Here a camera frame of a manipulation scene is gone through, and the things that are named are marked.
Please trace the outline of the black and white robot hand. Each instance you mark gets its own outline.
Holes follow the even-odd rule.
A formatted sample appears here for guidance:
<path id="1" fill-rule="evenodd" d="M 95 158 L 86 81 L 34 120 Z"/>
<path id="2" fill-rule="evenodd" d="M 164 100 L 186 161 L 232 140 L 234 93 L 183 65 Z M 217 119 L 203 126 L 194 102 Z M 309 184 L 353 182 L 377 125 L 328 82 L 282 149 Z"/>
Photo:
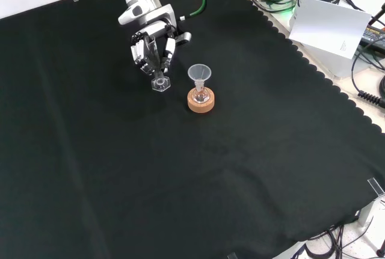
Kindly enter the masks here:
<path id="1" fill-rule="evenodd" d="M 166 38 L 162 55 L 158 52 L 156 39 Z M 152 75 L 157 71 L 169 71 L 177 46 L 191 41 L 190 32 L 179 32 L 169 22 L 158 20 L 145 26 L 131 37 L 131 52 L 134 63 L 145 74 Z"/>

